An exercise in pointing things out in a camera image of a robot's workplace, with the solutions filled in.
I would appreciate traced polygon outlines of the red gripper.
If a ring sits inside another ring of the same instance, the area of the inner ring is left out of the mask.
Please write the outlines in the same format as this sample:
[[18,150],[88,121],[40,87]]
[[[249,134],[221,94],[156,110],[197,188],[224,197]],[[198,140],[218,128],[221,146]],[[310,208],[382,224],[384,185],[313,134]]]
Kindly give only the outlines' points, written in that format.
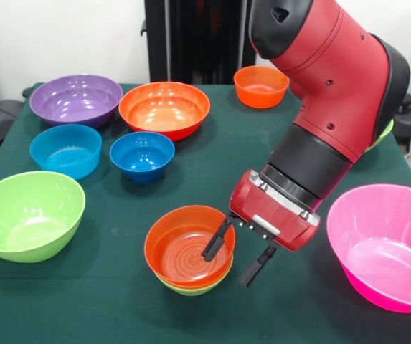
[[[263,233],[278,245],[294,252],[314,236],[321,223],[318,214],[292,202],[262,180],[257,173],[244,173],[230,196],[230,211]],[[205,262],[211,262],[225,242],[231,227],[226,217],[202,251]],[[266,263],[273,258],[277,247],[270,245],[240,276],[240,284],[249,287]]]

